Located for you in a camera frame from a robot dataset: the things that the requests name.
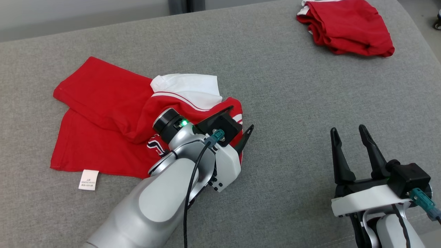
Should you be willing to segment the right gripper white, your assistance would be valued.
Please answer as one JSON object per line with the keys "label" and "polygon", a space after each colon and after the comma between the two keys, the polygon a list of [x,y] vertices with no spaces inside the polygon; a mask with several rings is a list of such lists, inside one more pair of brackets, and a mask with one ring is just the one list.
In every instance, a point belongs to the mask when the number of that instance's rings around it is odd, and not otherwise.
{"label": "right gripper white", "polygon": [[372,168],[371,179],[356,180],[350,170],[342,150],[342,141],[335,127],[330,130],[334,180],[337,184],[335,197],[331,200],[334,216],[378,209],[392,204],[409,202],[400,198],[387,185],[390,172],[386,170],[386,160],[373,140],[367,127],[359,125],[363,145],[368,152]]}

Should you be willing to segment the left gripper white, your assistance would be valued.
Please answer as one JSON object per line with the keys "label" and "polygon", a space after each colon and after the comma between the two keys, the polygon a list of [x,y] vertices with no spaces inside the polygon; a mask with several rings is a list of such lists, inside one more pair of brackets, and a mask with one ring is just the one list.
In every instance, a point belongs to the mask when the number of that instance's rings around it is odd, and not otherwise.
{"label": "left gripper white", "polygon": [[252,135],[255,126],[252,124],[243,132],[243,135],[236,146],[231,145],[222,147],[215,145],[210,148],[215,155],[214,172],[212,174],[209,185],[217,192],[226,189],[234,180],[238,178],[241,173],[241,164],[239,155],[241,154]]}

